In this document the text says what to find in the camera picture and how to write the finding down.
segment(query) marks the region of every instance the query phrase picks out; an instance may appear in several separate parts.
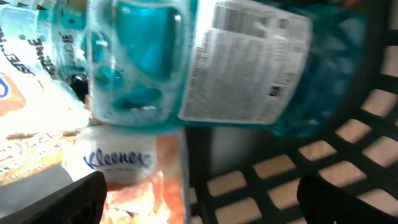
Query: bottle label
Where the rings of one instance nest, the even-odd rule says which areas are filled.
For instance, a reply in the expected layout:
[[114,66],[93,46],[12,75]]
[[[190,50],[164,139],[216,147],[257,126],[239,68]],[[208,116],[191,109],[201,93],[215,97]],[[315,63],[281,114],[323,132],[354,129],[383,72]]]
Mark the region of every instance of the bottle label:
[[255,1],[200,1],[180,119],[274,123],[299,83],[311,38],[307,17]]

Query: black basket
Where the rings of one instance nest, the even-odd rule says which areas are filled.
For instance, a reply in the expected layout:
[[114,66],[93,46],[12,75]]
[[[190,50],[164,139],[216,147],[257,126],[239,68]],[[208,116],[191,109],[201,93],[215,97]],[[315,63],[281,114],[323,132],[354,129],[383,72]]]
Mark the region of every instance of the black basket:
[[[220,137],[216,129],[210,128],[187,129],[191,186],[197,195],[197,202],[192,205],[192,216],[199,216],[203,223],[218,223],[216,217],[218,209],[251,197],[258,206],[262,218],[249,223],[276,224],[294,221],[303,217],[299,205],[278,209],[267,191],[308,175],[319,177],[319,170],[341,161],[352,163],[367,175],[366,179],[344,187],[344,192],[357,196],[372,189],[381,189],[398,199],[398,162],[383,167],[363,154],[364,149],[382,136],[398,141],[398,127],[394,124],[398,118],[397,103],[386,116],[377,116],[362,109],[363,103],[374,89],[398,94],[398,77],[381,74],[386,48],[389,45],[398,45],[398,30],[389,30],[391,9],[389,0],[363,0],[355,9],[367,17],[369,24],[361,66],[356,72],[349,94],[333,118],[316,135],[305,139],[280,139],[266,131],[242,130],[240,138],[246,142],[242,144],[245,144],[244,147],[247,149],[247,152],[242,154],[243,159],[239,162],[234,161],[233,167],[217,169],[211,160],[218,150],[215,148],[222,146],[215,143],[215,138],[225,138],[224,141],[230,141],[234,136],[225,134]],[[336,133],[336,130],[352,119],[371,128],[370,132],[354,143],[342,138],[338,131]],[[317,141],[327,142],[337,153],[316,161],[306,159],[299,149]],[[284,154],[295,164],[295,169],[268,179],[262,179],[257,175],[253,168],[254,164]],[[208,180],[236,170],[243,174],[247,185],[213,197],[208,188]],[[322,223],[333,224],[334,221]]]

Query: barcode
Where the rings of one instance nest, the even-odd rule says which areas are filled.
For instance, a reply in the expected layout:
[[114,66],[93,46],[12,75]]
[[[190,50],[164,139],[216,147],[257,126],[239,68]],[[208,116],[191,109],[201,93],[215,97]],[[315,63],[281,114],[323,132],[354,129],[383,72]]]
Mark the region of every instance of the barcode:
[[246,11],[216,6],[213,19],[213,28],[237,32],[240,34],[266,38],[265,27],[269,18],[250,14]]

